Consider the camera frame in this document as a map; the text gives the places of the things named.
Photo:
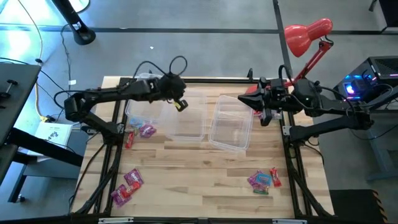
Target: yellow and black warning stripe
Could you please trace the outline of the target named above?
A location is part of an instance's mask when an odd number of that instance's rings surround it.
[[[372,190],[372,191],[373,191],[373,196],[376,198],[377,205],[379,206],[380,214],[383,219],[383,222],[388,223],[386,212],[384,211],[383,204],[381,203],[381,200],[379,199],[379,193],[375,190]]]

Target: red desk lamp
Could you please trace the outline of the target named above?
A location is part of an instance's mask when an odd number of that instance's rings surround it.
[[[317,64],[326,52],[333,46],[333,41],[329,40],[328,35],[333,27],[330,19],[324,18],[315,21],[309,26],[291,25],[285,28],[286,43],[290,51],[296,57],[303,55],[311,45],[313,40],[320,38],[319,49],[311,60],[305,64],[303,70],[294,78],[293,83],[286,82],[285,86],[292,86],[296,80],[304,78],[305,75]]]

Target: white cable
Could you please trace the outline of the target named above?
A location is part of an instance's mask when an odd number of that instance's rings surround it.
[[[29,18],[31,19],[31,21],[33,22],[33,25],[35,25],[37,33],[39,34],[40,37],[40,54],[39,54],[39,59],[42,59],[42,54],[43,54],[43,39],[42,39],[42,34],[39,31],[39,28],[37,27],[35,21],[33,20],[32,16],[30,16],[29,12],[27,11],[27,9],[25,8],[25,6],[21,3],[20,0],[18,0],[19,4],[24,8],[26,14],[29,16]],[[47,119],[45,116],[43,116],[40,113],[39,110],[39,88],[37,86],[37,82],[35,83],[35,108],[36,108],[36,113],[37,115],[40,117],[40,119],[43,121],[45,119]]]

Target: blue led light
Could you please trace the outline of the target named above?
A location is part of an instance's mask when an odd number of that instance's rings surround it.
[[[351,95],[355,94],[355,91],[353,90],[353,87],[350,84],[346,85],[346,90],[347,90],[348,94],[351,94]]]

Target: white paper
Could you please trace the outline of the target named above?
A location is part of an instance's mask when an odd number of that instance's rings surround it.
[[[44,139],[49,143],[66,149],[70,133],[72,131],[72,125],[70,124],[55,124],[40,122],[39,127],[36,130],[35,137]],[[28,155],[37,156],[37,162],[42,162],[47,159],[51,159],[47,156],[43,156],[37,152],[29,151]]]

